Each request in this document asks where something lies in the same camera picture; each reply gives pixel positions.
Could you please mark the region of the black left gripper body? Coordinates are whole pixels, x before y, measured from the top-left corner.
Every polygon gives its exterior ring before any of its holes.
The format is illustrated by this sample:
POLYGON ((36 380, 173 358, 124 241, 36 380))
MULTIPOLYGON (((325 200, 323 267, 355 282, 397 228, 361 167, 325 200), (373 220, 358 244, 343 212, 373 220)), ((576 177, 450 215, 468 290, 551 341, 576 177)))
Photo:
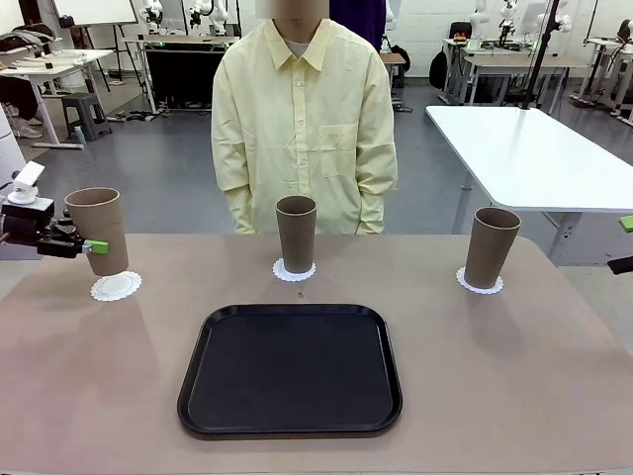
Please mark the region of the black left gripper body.
POLYGON ((54 215, 54 205, 1 207, 1 236, 8 243, 37 243, 54 215))

